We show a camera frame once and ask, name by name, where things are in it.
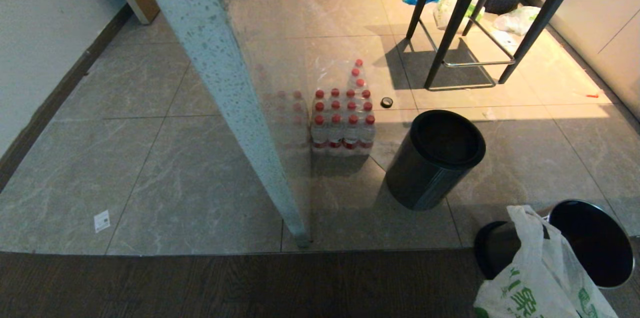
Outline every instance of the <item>bar stool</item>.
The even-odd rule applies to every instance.
[[[542,4],[542,8],[540,8],[540,13],[538,13],[537,17],[531,24],[531,27],[528,29],[528,32],[525,34],[522,42],[519,44],[518,49],[515,54],[510,54],[505,47],[500,44],[494,38],[494,36],[485,29],[482,25],[478,23],[476,18],[482,10],[482,7],[487,3],[487,0],[478,0],[475,9],[473,9],[473,13],[471,13],[471,17],[469,17],[469,22],[464,27],[464,31],[462,31],[462,36],[466,36],[471,29],[473,24],[476,24],[480,30],[487,35],[487,37],[492,40],[502,51],[505,53],[509,60],[498,61],[498,62],[467,62],[467,63],[452,63],[446,62],[444,60],[453,39],[458,31],[458,27],[460,26],[462,19],[465,17],[465,13],[469,8],[472,0],[457,0],[455,2],[455,8],[453,9],[453,13],[451,14],[451,18],[446,25],[446,29],[444,35],[442,37],[442,41],[438,47],[434,46],[436,50],[435,58],[433,59],[433,63],[429,69],[429,75],[427,76],[427,80],[424,83],[424,88],[426,90],[431,90],[432,83],[434,83],[434,79],[436,78],[436,74],[438,74],[438,70],[442,65],[448,68],[459,68],[459,67],[477,67],[477,66],[486,66],[486,65],[507,65],[507,67],[502,72],[498,84],[505,84],[509,76],[514,72],[518,64],[522,61],[525,54],[529,51],[533,43],[536,41],[542,30],[547,26],[551,17],[553,17],[554,13],[562,4],[564,0],[546,0],[544,4]],[[423,12],[423,8],[425,8],[425,3],[427,0],[418,0],[413,9],[413,15],[411,17],[411,22],[409,24],[409,29],[406,33],[407,40],[411,40],[416,31],[416,27],[418,26],[418,22],[420,21],[420,15]]]

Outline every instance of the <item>baseboard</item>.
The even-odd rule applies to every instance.
[[[100,57],[107,45],[114,39],[118,31],[131,17],[133,11],[126,4],[119,10],[113,19],[102,30],[91,46],[78,58],[73,67],[62,77],[60,83],[54,88],[38,110],[31,117],[29,124],[18,134],[18,137],[9,146],[0,158],[0,193],[9,183],[9,179],[23,161],[29,149],[44,131],[51,118],[58,111],[62,103],[73,92],[80,80],[87,74],[89,68]]]

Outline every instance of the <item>wooden floor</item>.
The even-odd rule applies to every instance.
[[[636,252],[640,238],[633,240]],[[473,317],[470,249],[245,256],[0,254],[0,317]],[[640,274],[604,291],[638,317]]]

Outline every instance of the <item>black metal stool leg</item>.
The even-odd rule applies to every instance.
[[[407,40],[411,40],[411,37],[414,36],[414,32],[416,31],[420,15],[423,13],[423,8],[425,8],[426,2],[427,0],[418,0],[418,2],[416,2],[415,8],[413,9],[413,15],[411,16],[411,22],[409,23],[409,29],[406,31]]]
[[[436,57],[433,59],[433,63],[431,63],[427,81],[425,81],[424,83],[424,88],[426,90],[432,87],[432,83],[434,83],[436,74],[438,74],[438,70],[440,69],[442,61],[444,60],[444,57],[446,56],[447,51],[451,46],[451,42],[453,42],[453,38],[456,36],[458,27],[460,27],[462,19],[465,17],[465,13],[467,12],[467,8],[469,8],[469,4],[471,4],[471,0],[457,0],[457,2],[455,2],[455,8],[453,8],[451,19],[446,25],[444,36],[442,37],[442,42],[440,42],[438,46]]]
[[[531,24],[531,27],[525,34],[524,39],[522,39],[518,50],[516,50],[516,53],[513,55],[516,59],[516,62],[511,65],[507,65],[504,72],[502,72],[502,75],[500,76],[500,80],[498,81],[499,84],[505,84],[507,82],[509,76],[512,75],[516,67],[518,67],[518,64],[521,62],[522,58],[524,58],[524,55],[527,54],[531,46],[533,46],[533,43],[536,41],[540,33],[542,33],[542,30],[545,29],[545,27],[551,20],[551,17],[553,17],[560,4],[562,4],[562,1],[564,0],[544,1],[544,4],[542,4],[542,8],[540,8],[540,13],[538,13],[537,17],[535,17],[533,24]]]
[[[473,9],[473,13],[471,13],[471,18],[475,20],[478,17],[478,15],[480,14],[480,11],[482,11],[482,7],[485,6],[485,3],[487,3],[487,0],[478,0],[478,4],[475,5],[475,8]],[[464,31],[462,31],[462,35],[466,36],[467,33],[469,33],[471,26],[473,25],[474,25],[474,22],[472,22],[469,19],[469,22],[467,22],[466,27],[464,27]]]

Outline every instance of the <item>white plastic bag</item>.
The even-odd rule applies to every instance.
[[[537,6],[521,6],[495,18],[493,26],[500,31],[513,32],[519,36],[524,36],[531,28],[531,24],[533,24],[538,13],[540,13],[540,8]]]
[[[441,31],[447,28],[447,25],[449,24],[451,15],[453,14],[453,9],[455,8],[457,1],[458,0],[439,0],[438,4],[433,9],[433,19],[436,21],[436,26]],[[467,23],[469,22],[469,17],[474,12],[474,9],[476,8],[477,3],[478,3],[478,0],[471,0],[471,4],[466,9],[466,13],[464,13],[464,18],[462,18],[462,22],[460,23],[460,26],[457,27],[458,31],[462,31],[462,29],[464,29],[467,26]],[[484,13],[485,13],[485,8],[483,6],[482,9],[480,9],[480,13],[478,14],[478,17],[476,18],[476,20],[480,21]]]
[[[521,247],[480,287],[473,304],[478,318],[617,318],[560,230],[528,205],[507,211]]]

